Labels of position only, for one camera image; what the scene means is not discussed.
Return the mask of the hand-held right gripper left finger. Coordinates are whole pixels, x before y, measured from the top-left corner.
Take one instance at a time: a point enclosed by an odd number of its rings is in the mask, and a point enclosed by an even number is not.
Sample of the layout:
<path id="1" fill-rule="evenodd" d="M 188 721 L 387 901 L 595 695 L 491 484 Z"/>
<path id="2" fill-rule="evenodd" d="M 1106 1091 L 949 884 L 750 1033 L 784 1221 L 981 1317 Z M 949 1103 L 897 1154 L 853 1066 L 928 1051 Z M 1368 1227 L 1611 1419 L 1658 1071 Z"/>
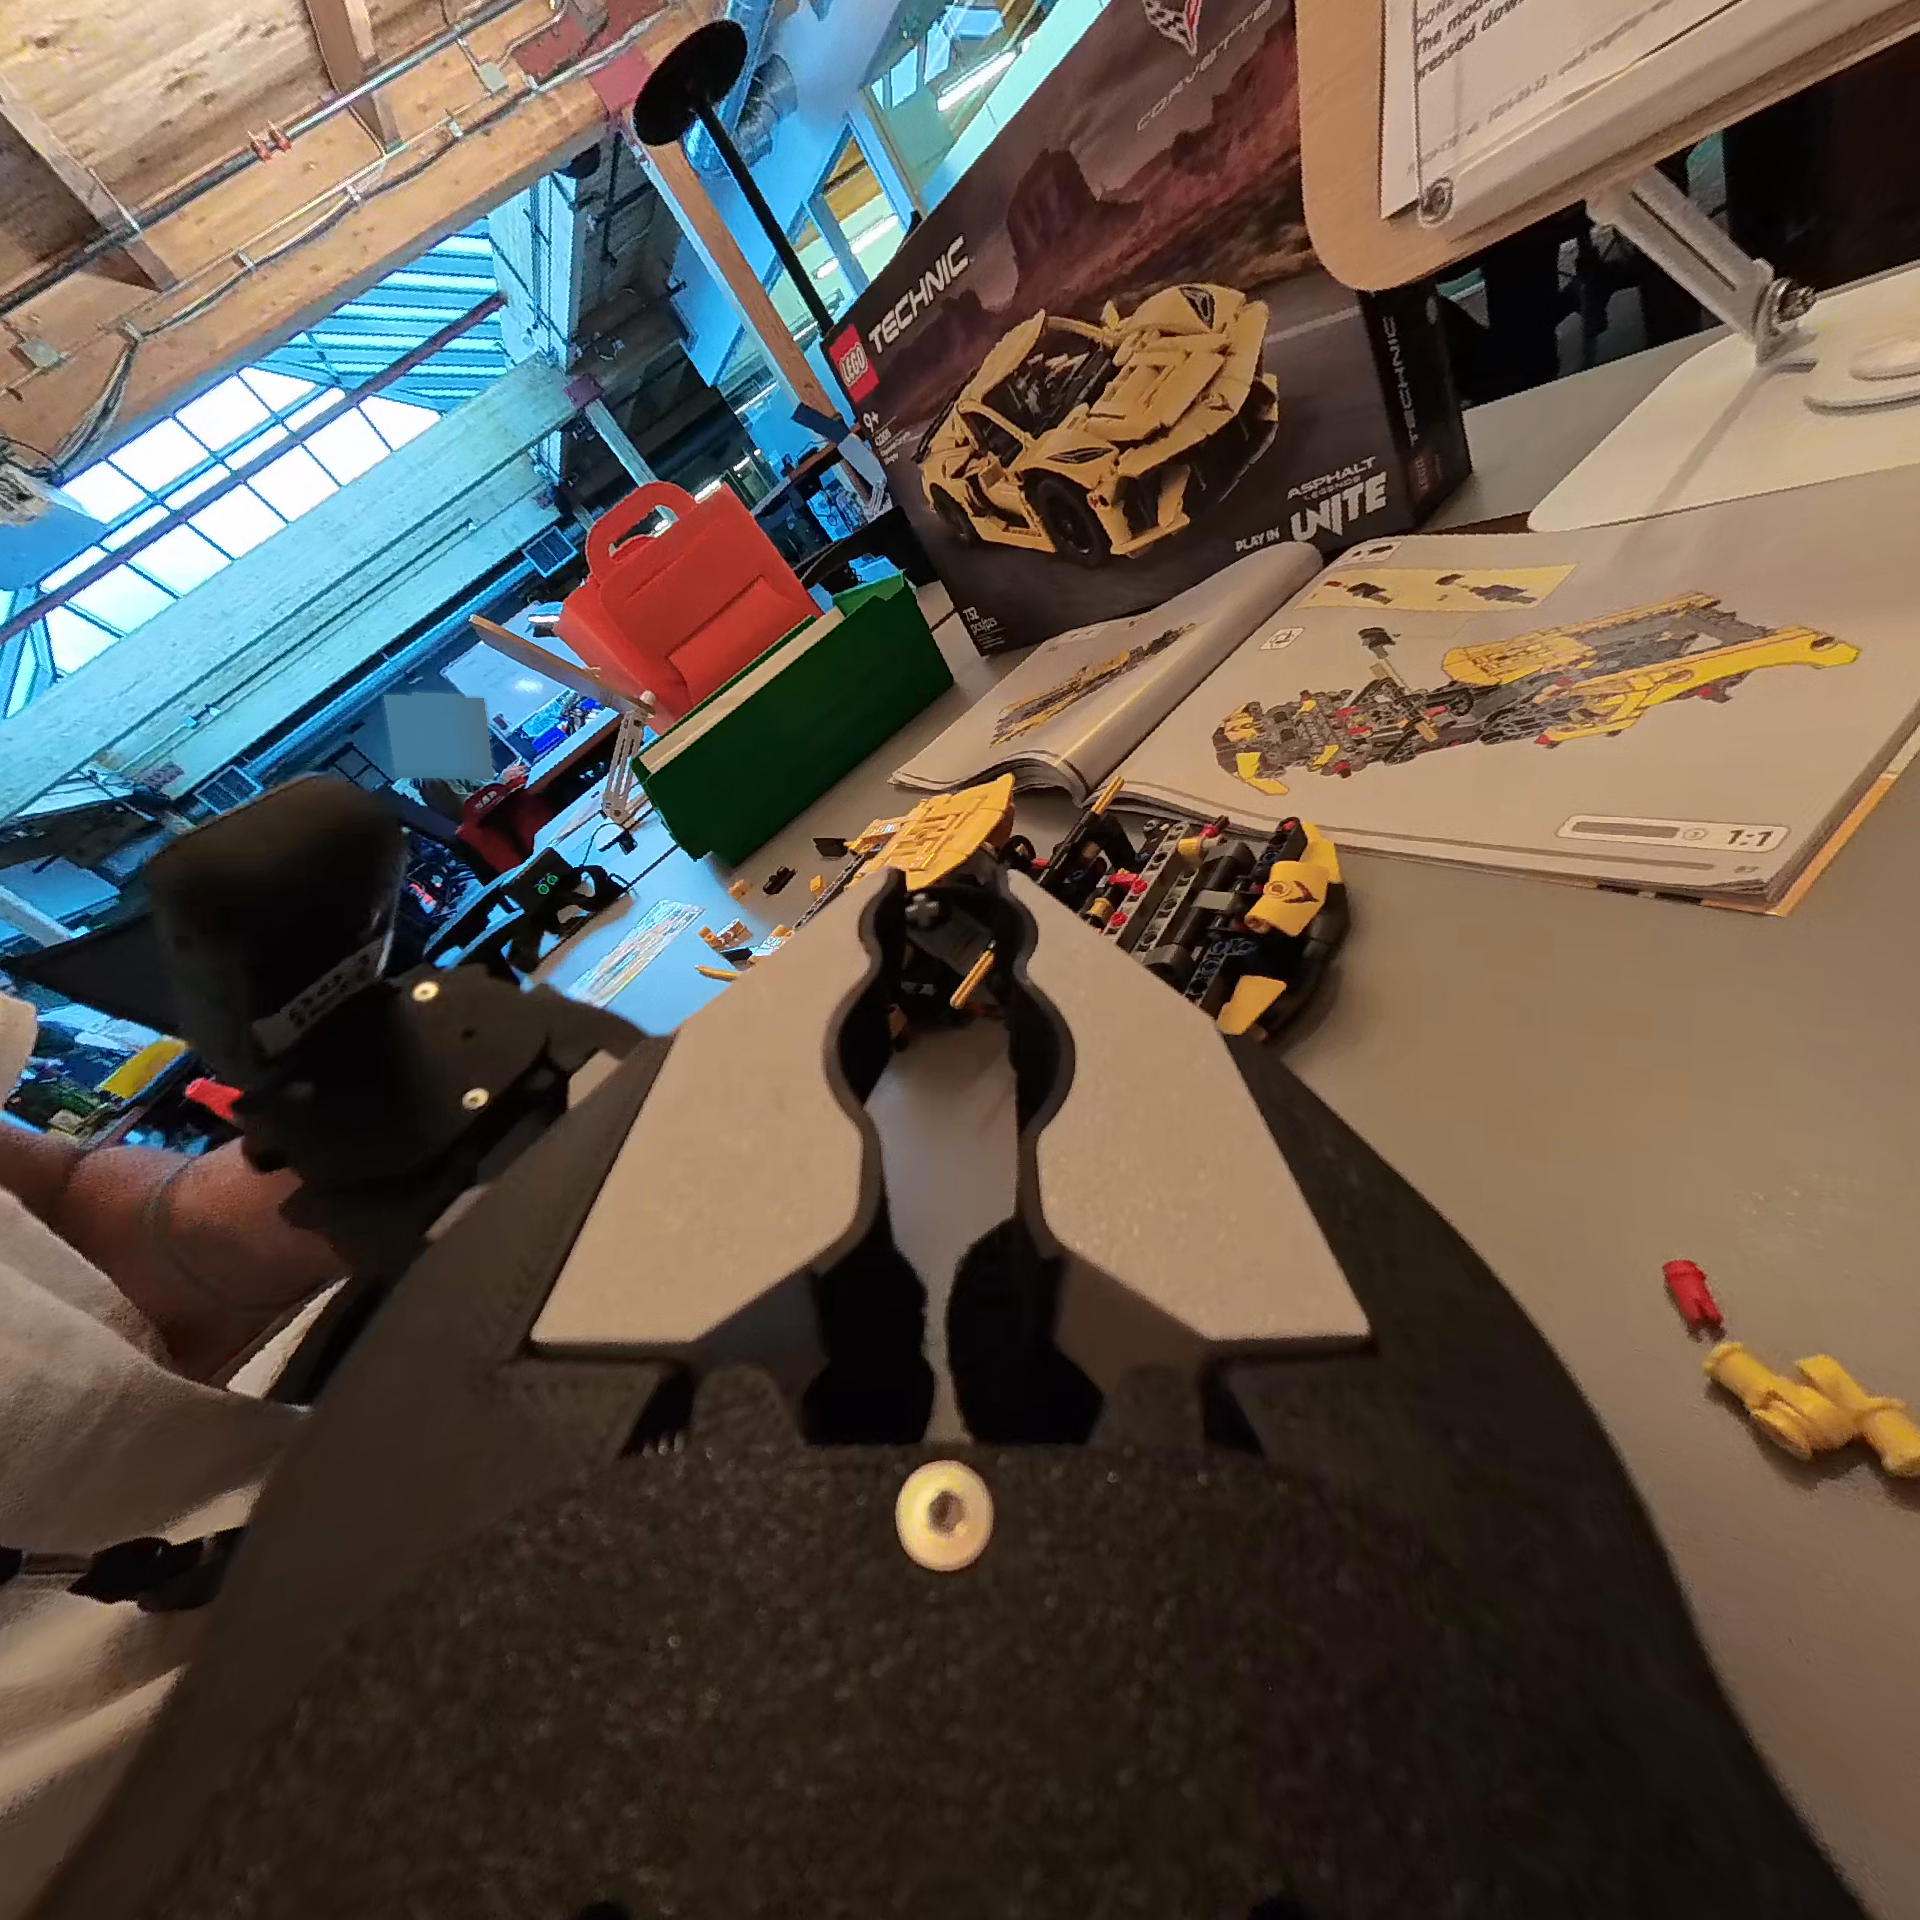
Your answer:
<path id="1" fill-rule="evenodd" d="M 825 1359 L 817 1284 L 875 1227 L 878 1137 L 841 1040 L 882 988 L 859 878 L 685 1020 L 532 1322 L 562 1359 Z"/>

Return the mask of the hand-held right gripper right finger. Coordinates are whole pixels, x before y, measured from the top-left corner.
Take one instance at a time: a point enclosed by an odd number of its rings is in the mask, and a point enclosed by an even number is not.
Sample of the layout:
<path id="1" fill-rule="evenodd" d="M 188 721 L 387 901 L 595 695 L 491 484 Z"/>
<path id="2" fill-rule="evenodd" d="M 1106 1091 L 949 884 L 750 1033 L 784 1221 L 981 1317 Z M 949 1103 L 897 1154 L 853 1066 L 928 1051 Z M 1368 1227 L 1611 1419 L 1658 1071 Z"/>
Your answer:
<path id="1" fill-rule="evenodd" d="M 1198 1381 L 1223 1361 L 1362 1349 L 1368 1314 L 1251 1089 L 1273 1062 L 1032 878 L 1001 896 L 1014 1008 L 1043 1040 L 1019 1210 L 1059 1263 L 1062 1356 L 1116 1393 L 1139 1370 Z"/>

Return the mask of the yellow toy brick car model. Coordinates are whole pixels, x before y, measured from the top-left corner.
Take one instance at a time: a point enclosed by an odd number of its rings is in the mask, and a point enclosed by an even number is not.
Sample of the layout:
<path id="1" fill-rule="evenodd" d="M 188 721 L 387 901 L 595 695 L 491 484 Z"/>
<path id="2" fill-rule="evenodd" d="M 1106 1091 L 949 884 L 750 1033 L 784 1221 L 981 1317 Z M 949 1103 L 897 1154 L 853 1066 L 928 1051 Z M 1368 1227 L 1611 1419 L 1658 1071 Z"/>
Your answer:
<path id="1" fill-rule="evenodd" d="M 928 946 L 905 930 L 892 989 L 902 1042 L 1009 1008 L 1001 943 L 982 899 L 988 878 L 1021 874 L 1220 1034 L 1277 1040 L 1311 1005 L 1347 939 L 1333 840 L 1303 821 L 1282 821 L 1271 837 L 1240 837 L 1220 821 L 1131 827 L 1116 786 L 1096 791 L 1049 850 L 1014 830 L 1012 774 L 933 791 L 847 840 L 849 857 L 814 878 L 802 922 L 875 871 L 902 874 L 905 899 L 936 887 L 968 901 L 976 935 Z"/>

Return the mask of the person's left forearm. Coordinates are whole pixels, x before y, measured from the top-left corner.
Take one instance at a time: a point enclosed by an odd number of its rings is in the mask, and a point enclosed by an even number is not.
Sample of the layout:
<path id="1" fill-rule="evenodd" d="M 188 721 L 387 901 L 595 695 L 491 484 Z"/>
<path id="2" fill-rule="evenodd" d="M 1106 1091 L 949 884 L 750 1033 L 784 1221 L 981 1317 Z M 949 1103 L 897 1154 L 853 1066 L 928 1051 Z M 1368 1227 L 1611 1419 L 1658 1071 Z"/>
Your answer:
<path id="1" fill-rule="evenodd" d="M 169 1364 L 191 1381 L 224 1381 L 286 1326 L 347 1260 L 323 1234 L 291 1225 L 296 1180 L 262 1174 L 237 1144 L 197 1156 L 173 1216 L 206 1293 L 175 1287 L 148 1260 L 139 1216 L 168 1174 L 168 1149 L 83 1148 L 4 1123 L 4 1188 L 137 1310 Z"/>

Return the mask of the colourful sticker sheet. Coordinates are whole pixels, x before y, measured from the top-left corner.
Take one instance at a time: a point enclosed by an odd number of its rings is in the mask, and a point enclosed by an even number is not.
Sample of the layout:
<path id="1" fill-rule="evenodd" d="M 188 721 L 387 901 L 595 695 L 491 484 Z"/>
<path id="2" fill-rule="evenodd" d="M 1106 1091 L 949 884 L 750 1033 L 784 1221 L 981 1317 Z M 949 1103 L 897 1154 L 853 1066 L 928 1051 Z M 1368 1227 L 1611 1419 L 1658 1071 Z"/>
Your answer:
<path id="1" fill-rule="evenodd" d="M 685 901 L 657 901 L 643 908 L 633 930 L 627 930 L 587 975 L 572 982 L 572 1001 L 607 1008 L 678 935 L 692 930 L 699 922 L 702 913 Z"/>

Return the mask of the small black toy robot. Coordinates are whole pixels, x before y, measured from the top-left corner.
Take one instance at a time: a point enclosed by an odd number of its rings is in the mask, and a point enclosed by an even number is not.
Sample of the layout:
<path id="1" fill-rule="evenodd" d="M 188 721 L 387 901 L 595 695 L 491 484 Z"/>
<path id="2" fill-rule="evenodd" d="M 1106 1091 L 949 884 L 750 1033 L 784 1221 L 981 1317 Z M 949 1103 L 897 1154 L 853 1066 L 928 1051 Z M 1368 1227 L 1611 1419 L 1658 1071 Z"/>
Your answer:
<path id="1" fill-rule="evenodd" d="M 506 901 L 516 908 L 520 942 L 565 942 L 630 887 L 630 878 L 620 883 L 603 866 L 576 866 L 544 850 L 506 878 Z"/>

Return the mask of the blue wristband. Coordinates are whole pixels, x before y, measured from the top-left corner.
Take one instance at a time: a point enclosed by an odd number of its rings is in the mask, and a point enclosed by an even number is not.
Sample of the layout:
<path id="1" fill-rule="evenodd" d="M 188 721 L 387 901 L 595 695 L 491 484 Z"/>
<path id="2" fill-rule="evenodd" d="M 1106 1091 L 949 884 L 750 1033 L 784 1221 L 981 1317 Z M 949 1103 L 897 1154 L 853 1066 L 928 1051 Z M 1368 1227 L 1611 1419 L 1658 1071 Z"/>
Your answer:
<path id="1" fill-rule="evenodd" d="M 139 1242 L 142 1242 L 148 1260 L 154 1260 L 156 1270 L 168 1270 L 175 1287 L 206 1293 L 202 1276 L 191 1270 L 191 1260 L 185 1260 L 183 1237 L 181 1237 L 175 1216 L 173 1216 L 175 1188 L 191 1169 L 197 1169 L 191 1156 L 169 1160 L 168 1174 L 148 1191 L 142 1216 L 139 1216 Z"/>

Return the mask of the red office chair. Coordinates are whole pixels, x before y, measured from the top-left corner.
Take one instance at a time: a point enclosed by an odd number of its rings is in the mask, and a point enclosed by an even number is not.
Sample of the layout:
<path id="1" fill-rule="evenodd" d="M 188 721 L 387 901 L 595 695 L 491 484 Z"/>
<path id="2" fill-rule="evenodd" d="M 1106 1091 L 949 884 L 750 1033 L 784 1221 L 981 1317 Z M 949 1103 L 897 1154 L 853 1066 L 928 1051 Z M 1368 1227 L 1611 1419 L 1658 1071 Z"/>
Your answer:
<path id="1" fill-rule="evenodd" d="M 534 853 L 534 840 L 552 817 L 548 793 L 506 781 L 488 783 L 464 800 L 454 844 L 477 871 L 499 878 Z"/>

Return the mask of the green storage bin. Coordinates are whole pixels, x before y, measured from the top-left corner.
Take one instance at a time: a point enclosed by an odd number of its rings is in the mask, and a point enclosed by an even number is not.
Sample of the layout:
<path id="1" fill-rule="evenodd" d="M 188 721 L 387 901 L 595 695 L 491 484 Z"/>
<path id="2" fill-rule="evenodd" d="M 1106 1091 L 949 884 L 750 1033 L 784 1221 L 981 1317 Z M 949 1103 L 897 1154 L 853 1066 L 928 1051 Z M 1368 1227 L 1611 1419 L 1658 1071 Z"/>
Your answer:
<path id="1" fill-rule="evenodd" d="M 831 608 L 839 630 L 767 694 L 657 776 L 638 774 L 685 857 L 740 866 L 952 687 L 905 574 Z"/>

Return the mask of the white paper stack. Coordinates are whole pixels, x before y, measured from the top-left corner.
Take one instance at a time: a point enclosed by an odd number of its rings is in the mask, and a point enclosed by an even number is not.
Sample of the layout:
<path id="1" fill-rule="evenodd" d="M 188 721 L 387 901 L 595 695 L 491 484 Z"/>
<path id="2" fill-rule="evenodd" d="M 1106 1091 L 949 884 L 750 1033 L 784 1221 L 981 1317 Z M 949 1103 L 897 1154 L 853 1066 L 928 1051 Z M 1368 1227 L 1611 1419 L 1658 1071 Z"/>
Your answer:
<path id="1" fill-rule="evenodd" d="M 669 724 L 654 746 L 638 754 L 638 774 L 657 776 L 678 754 L 692 750 L 705 734 L 767 694 L 791 668 L 797 668 L 818 640 L 847 620 L 841 608 L 824 612 L 792 634 L 779 638 L 763 658 L 735 672 L 718 694 L 699 704 L 681 721 Z"/>

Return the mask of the open instruction booklet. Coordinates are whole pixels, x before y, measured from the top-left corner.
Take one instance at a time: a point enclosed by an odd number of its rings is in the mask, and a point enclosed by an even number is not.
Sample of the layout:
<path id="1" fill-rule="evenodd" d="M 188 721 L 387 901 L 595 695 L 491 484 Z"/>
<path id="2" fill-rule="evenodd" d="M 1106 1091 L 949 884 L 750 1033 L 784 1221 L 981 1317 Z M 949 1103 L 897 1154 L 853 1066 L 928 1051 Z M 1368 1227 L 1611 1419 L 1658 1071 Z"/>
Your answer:
<path id="1" fill-rule="evenodd" d="M 1790 913 L 1917 754 L 1917 468 L 1239 558 L 1049 638 L 909 793 L 1073 800 Z"/>

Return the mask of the orange felt bag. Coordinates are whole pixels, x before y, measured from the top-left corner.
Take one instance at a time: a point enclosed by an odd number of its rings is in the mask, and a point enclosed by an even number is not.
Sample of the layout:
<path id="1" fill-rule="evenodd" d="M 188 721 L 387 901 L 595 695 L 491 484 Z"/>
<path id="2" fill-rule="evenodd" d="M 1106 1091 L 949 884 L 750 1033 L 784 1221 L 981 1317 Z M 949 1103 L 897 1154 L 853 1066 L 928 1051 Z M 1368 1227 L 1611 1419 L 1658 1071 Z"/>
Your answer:
<path id="1" fill-rule="evenodd" d="M 669 730 L 792 630 L 814 596 L 730 492 L 645 484 L 587 534 L 587 579 L 558 612 L 562 645 Z"/>

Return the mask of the scattered small toy brick pieces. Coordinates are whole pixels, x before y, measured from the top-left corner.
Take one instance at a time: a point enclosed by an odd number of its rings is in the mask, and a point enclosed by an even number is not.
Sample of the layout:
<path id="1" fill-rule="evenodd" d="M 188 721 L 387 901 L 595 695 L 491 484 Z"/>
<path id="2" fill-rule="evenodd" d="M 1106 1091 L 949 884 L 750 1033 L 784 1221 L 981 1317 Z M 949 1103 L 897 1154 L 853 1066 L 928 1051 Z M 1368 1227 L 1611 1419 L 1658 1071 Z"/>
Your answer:
<path id="1" fill-rule="evenodd" d="M 1867 1393 L 1838 1359 L 1810 1356 L 1777 1370 L 1728 1334 L 1713 1287 L 1693 1260 L 1664 1260 L 1663 1287 L 1684 1334 L 1700 1345 L 1700 1376 L 1779 1453 L 1810 1465 L 1862 1449 L 1888 1481 L 1917 1481 L 1917 1413 Z"/>

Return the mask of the toy car set box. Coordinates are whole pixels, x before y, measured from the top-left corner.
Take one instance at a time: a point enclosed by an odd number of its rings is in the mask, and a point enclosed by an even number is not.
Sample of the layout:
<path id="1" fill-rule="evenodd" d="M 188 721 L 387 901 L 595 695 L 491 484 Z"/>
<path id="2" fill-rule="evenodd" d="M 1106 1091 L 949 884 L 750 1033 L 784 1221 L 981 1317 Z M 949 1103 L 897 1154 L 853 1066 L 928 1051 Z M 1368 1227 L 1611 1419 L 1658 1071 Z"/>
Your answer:
<path id="1" fill-rule="evenodd" d="M 1468 480 L 1436 293 L 1311 255 L 1293 5 L 1102 8 L 824 352 L 982 658 Z"/>

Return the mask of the black disc-topped pole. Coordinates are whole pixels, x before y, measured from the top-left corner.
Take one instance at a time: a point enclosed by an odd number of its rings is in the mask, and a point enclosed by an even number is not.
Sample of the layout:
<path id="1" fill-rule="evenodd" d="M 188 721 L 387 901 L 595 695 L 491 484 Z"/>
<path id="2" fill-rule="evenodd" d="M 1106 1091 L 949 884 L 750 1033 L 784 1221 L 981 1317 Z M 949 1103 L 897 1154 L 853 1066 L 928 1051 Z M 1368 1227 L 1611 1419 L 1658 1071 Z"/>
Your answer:
<path id="1" fill-rule="evenodd" d="M 777 267 L 791 277 L 817 336 L 825 340 L 831 327 L 830 308 L 761 194 L 755 163 L 740 146 L 735 117 L 729 115 L 730 108 L 747 106 L 747 57 L 757 47 L 755 34 L 763 20 L 767 12 L 735 16 L 729 10 L 689 20 L 673 49 L 654 65 L 638 102 L 627 108 L 627 130 L 633 133 L 638 151 L 649 157 L 681 146 L 689 130 L 702 130 L 705 155 L 735 181 L 735 189 L 755 217 L 755 225 L 763 231 Z"/>

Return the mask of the printed instruction sheet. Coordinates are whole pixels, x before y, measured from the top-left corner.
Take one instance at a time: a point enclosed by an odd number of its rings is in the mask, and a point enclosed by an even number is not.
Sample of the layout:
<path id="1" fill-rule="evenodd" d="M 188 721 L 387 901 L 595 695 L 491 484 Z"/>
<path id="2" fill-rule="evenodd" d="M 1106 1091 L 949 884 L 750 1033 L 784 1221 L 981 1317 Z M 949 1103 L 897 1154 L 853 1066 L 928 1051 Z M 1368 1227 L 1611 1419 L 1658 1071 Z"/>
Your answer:
<path id="1" fill-rule="evenodd" d="M 1377 209 L 1482 202 L 1511 144 L 1641 138 L 1774 61 L 1823 5 L 1384 5 Z"/>

